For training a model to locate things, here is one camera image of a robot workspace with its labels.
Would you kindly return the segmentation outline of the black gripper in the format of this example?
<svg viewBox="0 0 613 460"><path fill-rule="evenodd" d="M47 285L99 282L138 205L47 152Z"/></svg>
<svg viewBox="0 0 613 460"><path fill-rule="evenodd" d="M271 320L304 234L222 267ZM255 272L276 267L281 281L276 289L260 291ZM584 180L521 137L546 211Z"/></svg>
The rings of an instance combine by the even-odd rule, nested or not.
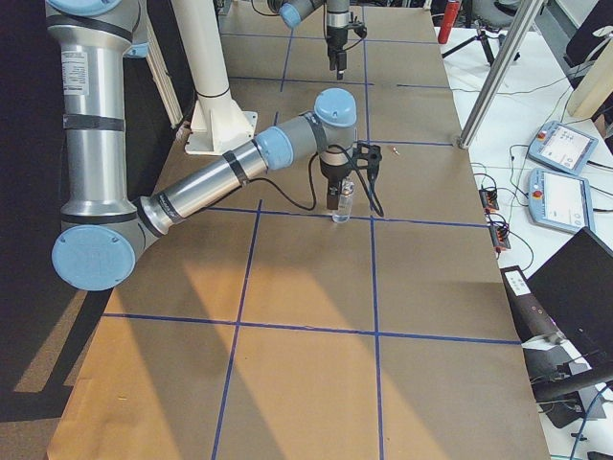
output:
<svg viewBox="0 0 613 460"><path fill-rule="evenodd" d="M352 166L349 162L342 165L331 165L321 161L320 171L328 181L327 208L329 210L337 210L341 195L341 187L343 196L351 196L354 192L354 182L346 178L351 173Z"/></svg>
<svg viewBox="0 0 613 460"><path fill-rule="evenodd" d="M344 47L348 40L346 28L326 28L326 42L328 47L329 70L336 72L336 78L342 80L347 69L347 53Z"/></svg>

